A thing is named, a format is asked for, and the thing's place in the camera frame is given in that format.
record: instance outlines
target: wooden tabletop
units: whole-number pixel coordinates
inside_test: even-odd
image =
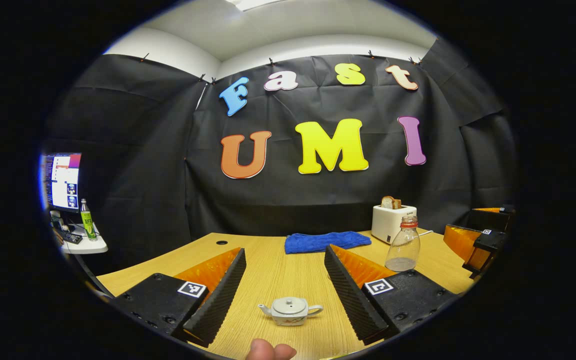
[[[425,230],[418,228],[421,234]],[[378,264],[384,264],[389,245],[371,236],[372,244],[349,249]],[[416,270],[455,294],[466,291],[473,280],[459,258],[444,243],[443,235],[422,235]],[[225,240],[227,244],[216,244]],[[295,360],[318,360],[365,349],[357,339],[343,305],[324,266],[324,253],[284,251],[284,236],[208,234],[141,264],[98,276],[114,296],[125,292],[155,272],[175,276],[186,269],[234,248],[246,249],[247,267],[217,337],[208,348],[212,353],[244,359],[250,342],[263,338],[271,344],[288,344],[297,350]],[[280,297],[302,297],[308,305],[322,305],[322,313],[309,317],[302,326],[277,326],[258,304],[270,307]]]

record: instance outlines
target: blue towel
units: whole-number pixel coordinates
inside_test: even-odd
[[[330,232],[323,235],[292,234],[286,237],[286,254],[320,253],[326,246],[333,244],[339,248],[350,249],[360,245],[372,244],[370,237],[354,231]]]

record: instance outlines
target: teapot lid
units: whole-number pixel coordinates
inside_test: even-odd
[[[282,314],[297,314],[306,308],[306,301],[298,297],[282,297],[272,302],[272,309]]]

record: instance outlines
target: white toaster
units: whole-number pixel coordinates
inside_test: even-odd
[[[400,209],[387,209],[380,205],[372,208],[372,235],[382,242],[391,244],[400,233],[402,218],[408,215],[417,216],[417,208],[401,205]]]

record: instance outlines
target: letter m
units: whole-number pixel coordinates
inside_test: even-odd
[[[368,169],[368,161],[364,159],[362,141],[359,129],[362,122],[356,118],[345,118],[339,121],[332,139],[315,121],[299,123],[295,130],[301,134],[303,144],[303,163],[299,166],[301,174],[317,174],[322,166],[317,162],[317,156],[323,161],[328,171],[333,171],[342,153],[339,169],[342,171],[361,171]]]

